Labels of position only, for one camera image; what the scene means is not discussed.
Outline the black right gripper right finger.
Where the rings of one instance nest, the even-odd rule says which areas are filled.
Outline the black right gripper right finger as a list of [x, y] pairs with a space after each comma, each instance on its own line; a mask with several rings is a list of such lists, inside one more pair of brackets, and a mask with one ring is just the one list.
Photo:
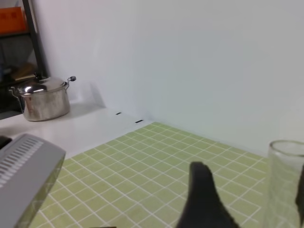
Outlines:
[[298, 209], [304, 208], [304, 167], [302, 167], [302, 170], [300, 173], [295, 203], [296, 203]]

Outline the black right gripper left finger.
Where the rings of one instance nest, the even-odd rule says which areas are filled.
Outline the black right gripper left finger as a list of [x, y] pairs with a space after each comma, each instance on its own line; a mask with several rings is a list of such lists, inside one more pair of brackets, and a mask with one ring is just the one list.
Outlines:
[[239, 227], [220, 199], [211, 170], [202, 162], [190, 164], [188, 195], [176, 227]]

